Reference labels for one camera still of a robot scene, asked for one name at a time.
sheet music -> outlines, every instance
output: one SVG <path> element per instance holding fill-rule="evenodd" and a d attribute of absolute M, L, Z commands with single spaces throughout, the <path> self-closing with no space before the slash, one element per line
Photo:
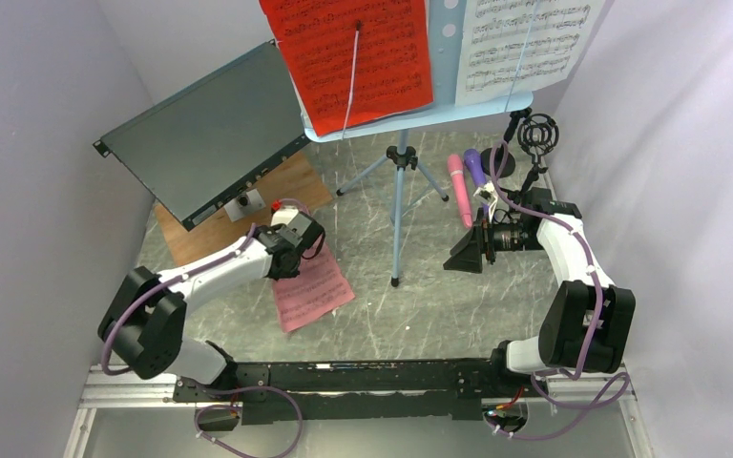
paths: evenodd
<path fill-rule="evenodd" d="M 423 0 L 260 0 L 317 135 L 433 101 Z"/>
<path fill-rule="evenodd" d="M 456 105 L 507 95 L 513 83 L 513 92 L 519 93 L 565 79 L 580 58 L 604 3 L 468 0 Z"/>
<path fill-rule="evenodd" d="M 349 282 L 326 244 L 316 258 L 302 260 L 299 269 L 299 276 L 295 279 L 271 282 L 283 332 L 299 329 L 355 299 Z"/>

white wall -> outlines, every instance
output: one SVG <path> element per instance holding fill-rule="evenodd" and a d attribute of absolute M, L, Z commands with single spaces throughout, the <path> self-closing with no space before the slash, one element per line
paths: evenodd
<path fill-rule="evenodd" d="M 733 2 L 617 0 L 550 161 L 637 297 L 626 351 L 660 457 L 733 457 Z"/>
<path fill-rule="evenodd" d="M 0 457 L 63 452 L 151 202 L 91 143 L 150 106 L 95 0 L 0 2 Z"/>
<path fill-rule="evenodd" d="M 273 38 L 257 0 L 98 1 L 154 102 Z M 537 91 L 533 109 L 554 113 L 567 86 L 564 81 Z M 427 130 L 497 132 L 508 119 L 488 116 Z"/>

metal rod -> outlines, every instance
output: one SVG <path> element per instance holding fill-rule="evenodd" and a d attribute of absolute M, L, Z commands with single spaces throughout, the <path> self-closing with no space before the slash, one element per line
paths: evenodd
<path fill-rule="evenodd" d="M 408 147 L 408 129 L 404 129 L 402 131 L 398 131 L 397 133 L 397 154 L 398 156 L 403 156 L 406 154 L 406 148 Z M 394 198 L 392 198 L 392 208 L 391 211 L 389 211 L 389 220 L 392 221 L 392 224 L 395 222 L 395 214 L 397 213 L 395 211 L 395 208 L 397 206 L 397 192 L 395 192 Z"/>
<path fill-rule="evenodd" d="M 349 191 L 350 189 L 352 189 L 352 187 L 355 186 L 356 184 L 358 184 L 359 181 L 361 181 L 362 179 L 364 179 L 367 175 L 371 174 L 375 169 L 377 169 L 378 167 L 380 167 L 381 165 L 383 165 L 384 162 L 386 162 L 387 160 L 388 160 L 388 157 L 383 156 L 380 159 L 378 159 L 375 162 L 373 162 L 372 165 L 370 165 L 369 167 L 366 167 L 355 178 L 351 179 L 344 186 L 342 186 L 341 188 L 339 188 L 337 194 L 340 196 L 341 194 L 343 194 L 343 193 Z"/>
<path fill-rule="evenodd" d="M 400 226 L 403 217 L 403 173 L 405 169 L 398 167 L 394 180 L 394 244 L 392 246 L 392 286 L 400 283 Z"/>
<path fill-rule="evenodd" d="M 442 200 L 448 200 L 448 194 L 440 187 L 439 184 L 437 184 L 437 181 L 434 179 L 434 176 L 429 172 L 429 168 L 426 167 L 422 161 L 417 161 L 417 168 L 420 170 L 420 172 L 423 172 L 423 175 L 426 176 L 426 179 L 431 183 L 431 186 L 434 187 L 434 189 L 437 190 L 437 194 L 440 195 L 440 198 Z"/>

tripod stand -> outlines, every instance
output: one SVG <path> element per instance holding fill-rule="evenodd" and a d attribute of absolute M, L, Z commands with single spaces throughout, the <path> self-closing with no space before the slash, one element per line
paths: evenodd
<path fill-rule="evenodd" d="M 419 198 L 415 199 L 407 208 L 403 208 L 403 179 L 406 173 L 406 168 L 410 167 L 411 170 L 420 170 L 423 176 L 429 181 L 429 185 L 433 187 L 440 198 L 447 202 L 448 194 L 437 184 L 434 177 L 431 175 L 429 169 L 423 164 L 422 161 L 417 157 L 417 151 L 408 145 L 408 129 L 402 129 L 398 132 L 397 146 L 390 146 L 387 148 L 385 156 L 376 160 L 372 165 L 366 167 L 363 172 L 358 174 L 355 178 L 350 180 L 344 186 L 336 190 L 337 196 L 343 196 L 344 193 L 352 189 L 353 186 L 358 184 L 359 181 L 364 179 L 366 176 L 375 171 L 378 167 L 384 164 L 384 162 L 391 160 L 395 165 L 395 176 L 394 176 L 394 196 L 392 199 L 391 211 L 389 212 L 389 219 L 391 219 L 394 225 L 394 241 L 392 243 L 392 273 L 391 273 L 391 285 L 397 287 L 400 284 L 400 223 L 403 215 L 408 209 L 416 203 Z M 425 191 L 420 195 L 424 195 L 429 191 L 427 187 Z"/>

purple microphone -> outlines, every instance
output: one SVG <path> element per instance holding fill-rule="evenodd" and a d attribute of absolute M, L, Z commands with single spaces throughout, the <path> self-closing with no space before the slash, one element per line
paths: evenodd
<path fill-rule="evenodd" d="M 482 171 L 482 156 L 479 152 L 473 148 L 469 149 L 462 155 L 462 159 L 465 162 L 465 167 L 471 172 L 471 178 L 473 179 L 473 186 L 476 188 L 484 186 L 488 180 L 485 178 L 485 173 Z M 485 209 L 485 216 L 488 219 L 492 218 L 492 215 L 488 215 L 488 206 L 483 204 L 482 208 Z"/>

